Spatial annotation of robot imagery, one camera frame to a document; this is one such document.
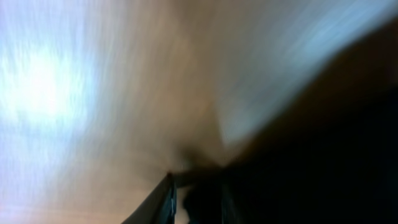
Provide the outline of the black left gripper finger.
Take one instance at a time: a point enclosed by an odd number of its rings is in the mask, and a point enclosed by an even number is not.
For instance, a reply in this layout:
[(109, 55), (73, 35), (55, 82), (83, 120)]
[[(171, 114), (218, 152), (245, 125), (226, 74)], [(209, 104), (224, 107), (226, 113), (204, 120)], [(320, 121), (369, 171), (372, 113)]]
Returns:
[(139, 207), (122, 224), (174, 224), (177, 187), (167, 174)]

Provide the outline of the black shorts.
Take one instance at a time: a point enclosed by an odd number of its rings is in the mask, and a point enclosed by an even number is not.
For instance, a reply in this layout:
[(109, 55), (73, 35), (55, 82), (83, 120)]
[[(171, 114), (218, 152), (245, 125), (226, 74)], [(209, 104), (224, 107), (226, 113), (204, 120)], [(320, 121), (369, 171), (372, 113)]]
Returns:
[(191, 176), (190, 223), (396, 223), (397, 21), (339, 53), (238, 159)]

